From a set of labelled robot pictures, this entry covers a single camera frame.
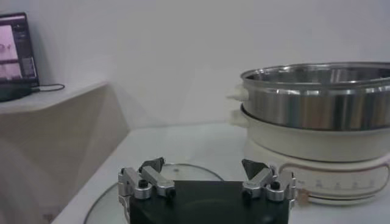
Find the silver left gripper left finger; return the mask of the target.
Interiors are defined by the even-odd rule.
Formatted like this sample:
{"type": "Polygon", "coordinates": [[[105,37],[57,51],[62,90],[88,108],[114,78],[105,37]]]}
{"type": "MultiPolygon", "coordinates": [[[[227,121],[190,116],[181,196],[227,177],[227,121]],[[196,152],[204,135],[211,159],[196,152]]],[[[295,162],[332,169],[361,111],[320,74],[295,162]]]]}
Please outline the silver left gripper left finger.
{"type": "Polygon", "coordinates": [[[160,174],[165,159],[145,161],[140,168],[125,167],[118,174],[118,195],[147,200],[155,189],[157,195],[171,200],[176,196],[175,182],[160,174]]]}

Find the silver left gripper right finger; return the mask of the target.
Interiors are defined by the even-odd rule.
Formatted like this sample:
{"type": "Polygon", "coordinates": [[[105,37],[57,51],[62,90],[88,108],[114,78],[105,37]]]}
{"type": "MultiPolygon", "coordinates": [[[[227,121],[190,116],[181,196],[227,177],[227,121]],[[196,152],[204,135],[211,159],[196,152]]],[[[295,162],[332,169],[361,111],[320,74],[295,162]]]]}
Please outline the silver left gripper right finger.
{"type": "Polygon", "coordinates": [[[296,201],[296,177],[292,171],[276,173],[271,166],[249,159],[242,159],[241,164],[248,178],[242,185],[245,202],[261,197],[274,202],[296,201]]]}

